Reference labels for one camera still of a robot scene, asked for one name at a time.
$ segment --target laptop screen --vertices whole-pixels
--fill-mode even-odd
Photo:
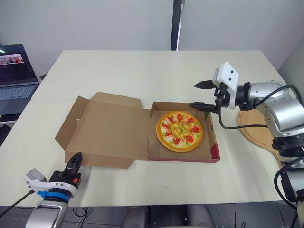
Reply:
[[[0,86],[37,81],[22,44],[0,46]]]

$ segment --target pizza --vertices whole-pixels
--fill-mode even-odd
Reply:
[[[196,148],[203,139],[203,128],[191,114],[176,111],[159,119],[156,125],[159,141],[175,152],[188,152]]]

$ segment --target cardboard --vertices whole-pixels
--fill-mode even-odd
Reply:
[[[178,153],[157,139],[156,123],[169,111],[186,111],[202,124],[204,138],[193,151]],[[56,140],[65,150],[65,162],[83,153],[83,165],[128,168],[134,160],[217,162],[219,152],[211,115],[187,103],[154,102],[142,109],[139,99],[96,93],[90,100],[78,97]]]

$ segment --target yellow plate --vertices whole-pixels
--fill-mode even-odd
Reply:
[[[191,146],[187,147],[187,148],[176,148],[176,147],[173,147],[169,144],[169,142],[167,140],[165,140],[162,136],[162,131],[161,131],[161,123],[163,122],[163,120],[167,117],[167,116],[170,116],[170,115],[174,115],[174,114],[181,114],[181,115],[185,115],[187,117],[191,117],[194,119],[194,121],[198,124],[197,126],[199,127],[200,129],[200,137],[199,139]],[[163,115],[159,121],[157,122],[156,124],[156,135],[157,135],[157,138],[158,140],[161,142],[161,144],[168,148],[169,150],[171,151],[175,151],[175,152],[188,152],[188,151],[192,151],[193,149],[195,149],[196,147],[198,147],[198,145],[201,143],[203,137],[204,137],[204,131],[203,131],[203,127],[202,125],[200,124],[200,122],[197,120],[197,118],[195,118],[193,115],[189,114],[189,113],[186,113],[186,112],[183,112],[183,111],[174,111],[174,112],[169,112],[165,115]]]

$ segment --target pizza topping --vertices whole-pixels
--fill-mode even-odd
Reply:
[[[200,131],[194,118],[178,112],[165,116],[161,123],[163,138],[175,148],[192,146],[201,137]]]
[[[181,121],[181,120],[182,120],[182,115],[178,113],[177,119],[178,119],[179,121]]]
[[[193,123],[194,122],[194,119],[192,117],[190,117],[188,120],[187,120],[187,123],[190,124],[190,123]]]
[[[187,142],[190,144],[193,143],[193,141],[194,141],[193,136],[191,136],[191,135],[187,135],[186,139],[187,139]]]
[[[200,132],[200,128],[197,126],[194,126],[190,131],[198,133],[198,132]]]
[[[168,120],[170,121],[170,123],[173,123],[173,118],[172,117],[167,117],[168,118]]]
[[[179,144],[179,143],[180,143],[180,141],[181,141],[181,139],[180,139],[180,138],[174,139],[174,144],[175,144],[175,145],[177,145],[177,144]]]
[[[163,123],[162,123],[162,125],[161,125],[161,126],[162,126],[162,127],[166,127],[166,128],[168,128],[168,125],[165,125],[165,124],[163,124]]]

